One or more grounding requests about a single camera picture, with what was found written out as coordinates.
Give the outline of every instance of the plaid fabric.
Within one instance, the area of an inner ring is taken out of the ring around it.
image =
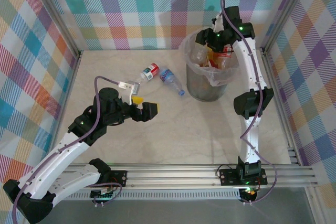
[[[0,223],[2,185],[46,155],[75,62],[41,0],[0,0]]]
[[[269,39],[269,36],[272,34],[273,32],[273,29],[275,27],[275,24],[279,21],[281,15],[282,15],[282,12],[284,10],[284,7],[287,5],[287,3],[289,2],[289,0],[282,0],[278,9],[277,9],[277,12],[275,14],[275,17],[274,19],[272,20],[270,26],[268,27],[268,30],[266,32],[266,35],[261,43],[261,47],[264,47],[265,44],[267,43],[268,39]]]
[[[226,0],[240,6],[258,35],[274,0]],[[80,49],[176,49],[193,31],[211,25],[219,0],[55,0]]]
[[[299,0],[270,53],[300,156],[316,168],[334,221],[336,0]]]

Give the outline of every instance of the white robotic arm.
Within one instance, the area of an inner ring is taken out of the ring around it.
[[[97,99],[94,99],[93,105],[87,107],[83,114],[74,120],[60,143],[28,174],[19,180],[10,179],[4,184],[3,188],[14,204],[14,223],[17,223],[16,207],[29,223],[38,223],[61,200],[83,187],[102,183],[125,185],[127,171],[111,171],[110,167],[98,158],[93,159],[78,172],[59,177],[75,158],[106,133],[107,126],[119,125],[128,118],[146,122],[157,115],[158,105],[155,103],[144,102],[142,109],[132,103],[134,85],[124,82],[113,83],[124,90],[121,99],[118,91],[113,88],[103,88],[99,94],[96,89]],[[94,193],[94,196],[100,195],[99,191],[95,190]]]
[[[223,7],[222,13],[212,19],[212,22],[212,28],[197,34],[196,42],[206,44],[214,52],[222,52],[224,46],[230,44],[237,56],[244,93],[234,99],[234,109],[240,115],[241,130],[245,135],[238,157],[237,172],[240,180],[253,179],[260,177],[262,172],[261,161],[256,154],[258,129],[260,116],[271,100],[273,90],[267,89],[260,71],[253,26],[251,23],[242,22],[238,6],[226,9]]]
[[[266,88],[266,83],[262,77],[260,66],[258,63],[258,58],[256,54],[256,43],[255,40],[252,38],[246,38],[250,48],[252,49],[254,53],[254,58],[256,60],[257,64],[257,71],[259,73],[259,81],[260,86],[264,89]],[[244,91],[259,91],[259,87],[257,85],[256,75],[254,73],[253,64],[251,57],[248,55],[248,50],[243,41],[235,41],[232,45],[232,48],[234,52],[236,53],[239,67],[240,67],[240,73],[242,75],[242,82],[243,82],[243,90]],[[241,132],[244,133],[247,128],[250,126],[252,122],[253,117],[249,117],[248,119],[240,116],[240,124],[241,124]],[[258,117],[257,120],[254,123],[254,126],[251,128],[251,130],[246,135],[246,140],[255,147],[255,150],[258,151],[258,130],[259,130],[259,123],[261,118]],[[255,163],[259,160],[259,157],[255,154],[255,150],[252,150],[249,145],[247,145],[245,142],[242,142],[242,147],[240,150],[240,158],[244,163]]]

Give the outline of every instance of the floor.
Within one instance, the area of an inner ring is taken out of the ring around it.
[[[133,80],[151,63],[168,66],[186,90],[186,65],[178,50],[85,51],[58,140],[75,117],[92,105],[93,80],[97,75],[115,81]],[[195,100],[187,90],[183,97],[179,97],[174,90],[164,86],[160,78],[153,78],[141,87],[139,96],[158,103],[158,115],[146,123],[128,119],[122,125],[108,128],[107,134],[75,163],[88,163],[94,158],[106,163],[237,163],[241,129],[233,99],[243,92],[239,77],[238,73],[222,98],[210,103]],[[110,84],[101,80],[98,86],[101,89]],[[274,101],[264,111],[259,130],[260,153],[272,163],[289,164],[287,142]]]

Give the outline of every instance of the clear plastic bag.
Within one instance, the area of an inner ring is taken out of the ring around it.
[[[203,57],[206,57],[207,48],[195,42],[196,35],[202,29],[188,35],[184,38],[179,46],[187,65],[198,75],[203,75],[207,78],[210,85],[213,87],[222,86],[230,83],[237,73],[239,68],[238,60],[234,53],[231,54],[230,60],[222,62],[221,68],[201,67]]]

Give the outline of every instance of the cable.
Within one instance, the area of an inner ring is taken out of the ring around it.
[[[114,181],[116,182],[116,183],[118,183],[118,181],[117,181],[117,179],[115,178],[115,177],[112,177],[112,179],[114,179]]]
[[[17,224],[17,220],[16,220],[16,209],[17,209],[17,203],[21,197],[21,195],[23,194],[23,192],[25,191],[25,189],[27,188],[28,185],[30,185],[30,183],[32,182],[32,180],[34,179],[34,177],[42,170],[42,168],[50,161],[53,159],[53,157],[55,157],[58,154],[61,154],[61,152],[63,152],[64,150],[66,150],[67,148],[77,144],[78,142],[82,141],[84,138],[86,138],[88,135],[90,135],[95,128],[98,125],[99,122],[99,118],[100,118],[100,100],[99,100],[99,92],[98,92],[98,85],[97,85],[97,81],[98,79],[103,79],[105,81],[109,81],[113,84],[118,85],[119,83],[116,81],[112,81],[108,78],[105,78],[103,76],[97,76],[95,77],[95,85],[94,85],[94,90],[96,93],[96,102],[97,102],[97,117],[96,117],[96,121],[94,123],[94,125],[92,126],[92,128],[83,136],[81,136],[80,138],[78,138],[77,140],[73,141],[72,143],[64,146],[61,149],[58,149],[58,152],[54,152],[52,153],[39,167],[36,168],[36,170],[32,173],[32,175],[27,179],[27,181],[25,182],[25,184],[23,185],[23,187],[21,188],[21,190],[19,191],[19,193],[17,194],[14,203],[13,203],[13,210],[12,210],[12,220],[14,224]]]
[[[274,172],[275,172],[275,179],[274,179],[273,185],[271,186],[271,188],[268,190],[268,192],[265,195],[263,195],[260,199],[257,199],[257,200],[254,201],[254,203],[257,203],[257,202],[260,202],[261,200],[265,199],[272,192],[272,190],[274,189],[274,187],[275,187],[275,185],[277,183],[277,180],[278,180],[278,171],[277,171],[275,165],[273,165],[271,162],[268,162],[266,159],[264,159],[264,157],[262,157],[259,154],[259,152],[255,150],[256,148],[245,139],[245,136],[249,133],[249,131],[252,129],[254,123],[256,122],[256,120],[258,118],[258,115],[259,115],[259,112],[261,110],[261,107],[263,105],[263,95],[262,95],[263,91],[262,91],[262,88],[261,88],[261,85],[260,85],[260,78],[259,78],[259,74],[258,74],[258,70],[257,70],[257,64],[256,64],[256,61],[255,61],[252,49],[250,48],[250,46],[249,46],[247,40],[245,39],[244,35],[242,35],[241,32],[234,26],[234,24],[232,24],[231,20],[228,18],[227,14],[225,13],[225,0],[220,0],[220,7],[222,9],[222,15],[225,17],[226,21],[229,23],[229,25],[231,26],[231,28],[241,37],[241,39],[243,40],[243,42],[245,43],[245,45],[247,47],[248,54],[249,54],[249,56],[251,56],[251,60],[252,60],[252,64],[253,64],[253,69],[254,69],[254,73],[256,75],[257,84],[258,84],[259,93],[260,93],[260,101],[259,101],[259,105],[258,105],[256,114],[254,115],[254,117],[253,117],[253,119],[252,119],[249,127],[240,136],[240,139],[242,139],[248,146],[250,146],[251,149],[254,150],[254,152],[257,154],[257,156],[261,160],[263,160],[268,165],[272,166],[272,168],[274,169]]]
[[[117,195],[115,195],[112,199],[106,201],[105,203],[101,203],[101,207],[104,207],[104,205],[108,205],[110,204],[112,201],[114,201],[120,194],[121,194],[121,191],[122,191],[122,185],[119,184],[119,183],[114,183],[114,182],[110,182],[110,183],[102,183],[102,184],[93,184],[93,185],[89,185],[87,187],[95,187],[95,186],[119,186],[120,190],[119,192],[117,193]],[[96,202],[96,198],[97,197],[94,197],[93,198],[93,203],[95,204],[95,207],[98,207],[99,204]]]
[[[219,169],[220,169],[222,166],[224,166],[224,165],[220,165],[220,166],[217,168],[216,175],[217,175],[218,178],[220,178],[220,176],[218,175],[218,171],[219,171]]]
[[[259,191],[260,190],[260,178],[257,178],[258,179],[258,189],[257,189],[257,191]]]

